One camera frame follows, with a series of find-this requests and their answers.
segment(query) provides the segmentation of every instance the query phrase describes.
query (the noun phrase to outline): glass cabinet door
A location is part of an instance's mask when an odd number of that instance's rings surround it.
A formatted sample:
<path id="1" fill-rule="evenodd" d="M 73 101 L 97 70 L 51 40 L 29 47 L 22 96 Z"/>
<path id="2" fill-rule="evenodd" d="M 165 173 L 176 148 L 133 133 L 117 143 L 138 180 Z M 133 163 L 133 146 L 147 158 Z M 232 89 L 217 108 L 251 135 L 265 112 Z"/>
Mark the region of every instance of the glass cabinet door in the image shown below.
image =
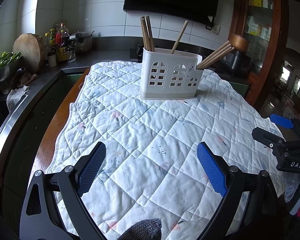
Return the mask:
<path id="1" fill-rule="evenodd" d="M 273 0 L 249 0 L 243 37 L 249 40 L 250 71 L 259 74 L 268 49 L 273 20 Z"/>

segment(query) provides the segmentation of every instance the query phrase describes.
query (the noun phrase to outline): wall outlet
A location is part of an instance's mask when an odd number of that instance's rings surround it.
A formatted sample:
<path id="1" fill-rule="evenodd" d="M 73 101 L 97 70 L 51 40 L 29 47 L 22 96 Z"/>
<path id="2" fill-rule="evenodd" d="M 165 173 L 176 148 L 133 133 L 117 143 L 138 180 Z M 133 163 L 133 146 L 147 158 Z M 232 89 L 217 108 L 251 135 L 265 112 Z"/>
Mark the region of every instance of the wall outlet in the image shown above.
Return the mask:
<path id="1" fill-rule="evenodd" d="M 215 24 L 211 31 L 218 35 L 220 31 L 220 26 Z"/>

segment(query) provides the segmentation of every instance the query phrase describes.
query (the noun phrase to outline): screw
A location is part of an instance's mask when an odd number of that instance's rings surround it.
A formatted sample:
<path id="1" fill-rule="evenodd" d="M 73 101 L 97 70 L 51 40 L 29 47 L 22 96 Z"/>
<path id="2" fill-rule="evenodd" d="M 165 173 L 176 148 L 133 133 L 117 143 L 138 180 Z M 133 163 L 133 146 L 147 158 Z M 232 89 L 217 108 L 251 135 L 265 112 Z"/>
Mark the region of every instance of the screw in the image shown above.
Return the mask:
<path id="1" fill-rule="evenodd" d="M 73 167 L 72 166 L 66 166 L 65 167 L 65 172 L 71 172 L 73 171 Z"/>
<path id="2" fill-rule="evenodd" d="M 261 175 L 264 177 L 268 177 L 269 173 L 267 171 L 261 171 Z"/>
<path id="3" fill-rule="evenodd" d="M 230 170 L 231 170 L 232 172 L 237 172 L 237 171 L 239 170 L 239 168 L 238 168 L 237 166 L 231 166 L 231 167 L 230 167 Z"/>
<path id="4" fill-rule="evenodd" d="M 38 177 L 38 176 L 41 175 L 41 173 L 42 173 L 42 171 L 38 170 L 38 171 L 36 171 L 36 172 L 34 173 L 34 175 L 35 175 L 36 177 Z"/>

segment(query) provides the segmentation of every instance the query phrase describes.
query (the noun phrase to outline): vegetables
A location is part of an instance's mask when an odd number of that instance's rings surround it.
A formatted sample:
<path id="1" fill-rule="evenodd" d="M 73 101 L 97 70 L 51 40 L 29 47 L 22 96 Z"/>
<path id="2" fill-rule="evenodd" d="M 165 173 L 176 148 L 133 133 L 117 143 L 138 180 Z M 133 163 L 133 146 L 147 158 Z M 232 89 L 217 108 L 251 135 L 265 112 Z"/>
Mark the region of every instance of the vegetables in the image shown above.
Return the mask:
<path id="1" fill-rule="evenodd" d="M 0 68 L 8 65 L 9 63 L 21 58 L 21 52 L 13 54 L 13 52 L 3 52 L 0 57 Z"/>

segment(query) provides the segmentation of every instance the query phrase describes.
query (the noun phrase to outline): cabinet handle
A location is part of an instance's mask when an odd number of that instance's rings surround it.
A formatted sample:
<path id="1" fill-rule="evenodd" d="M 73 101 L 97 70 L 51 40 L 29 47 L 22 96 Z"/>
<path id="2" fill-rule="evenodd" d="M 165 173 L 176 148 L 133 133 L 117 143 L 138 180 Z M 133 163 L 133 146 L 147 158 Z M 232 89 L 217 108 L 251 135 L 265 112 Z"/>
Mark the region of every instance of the cabinet handle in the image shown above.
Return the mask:
<path id="1" fill-rule="evenodd" d="M 29 145 L 30 145 L 30 143 L 32 142 L 32 139 L 33 139 L 33 137 L 34 137 L 34 134 L 35 134 L 36 130 L 37 130 L 37 127 L 35 126 L 35 127 L 34 127 L 34 132 L 32 133 L 32 135 L 31 135 L 31 137 L 30 137 L 30 140 L 29 140 L 29 142 L 28 142 L 27 147 L 23 149 L 24 152 L 29 148 Z"/>
<path id="2" fill-rule="evenodd" d="M 43 112 L 40 113 L 40 115 L 43 115 L 47 111 L 47 109 L 51 105 L 51 103 L 52 103 L 52 98 L 50 99 L 50 102 L 48 103 L 48 105 L 46 106 L 46 108 L 43 110 Z"/>

